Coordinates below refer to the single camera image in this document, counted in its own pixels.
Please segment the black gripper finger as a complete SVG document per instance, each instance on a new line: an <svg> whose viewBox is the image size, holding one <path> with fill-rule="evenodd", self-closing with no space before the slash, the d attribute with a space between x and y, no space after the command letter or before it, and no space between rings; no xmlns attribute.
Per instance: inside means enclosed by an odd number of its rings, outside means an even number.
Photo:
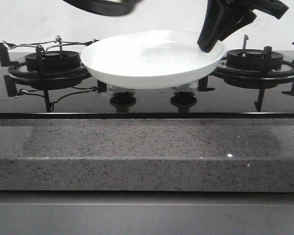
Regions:
<svg viewBox="0 0 294 235"><path fill-rule="evenodd" d="M201 51L210 52L223 34L235 23L234 3L228 0L209 0L205 20L197 44Z"/></svg>
<svg viewBox="0 0 294 235"><path fill-rule="evenodd" d="M242 17L236 20L224 33L221 34L219 40L223 41L234 32L238 31L248 24L251 24L252 22L254 22L256 17L256 14L254 14L252 11L247 11Z"/></svg>

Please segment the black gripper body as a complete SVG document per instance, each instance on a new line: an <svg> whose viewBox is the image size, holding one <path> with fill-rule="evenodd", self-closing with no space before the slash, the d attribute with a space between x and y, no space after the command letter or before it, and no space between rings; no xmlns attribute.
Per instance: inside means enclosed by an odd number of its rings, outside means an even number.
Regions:
<svg viewBox="0 0 294 235"><path fill-rule="evenodd" d="M240 9L242 11L259 10L274 16L276 19L281 19L288 11L289 7L279 0L226 0L228 6Z"/></svg>

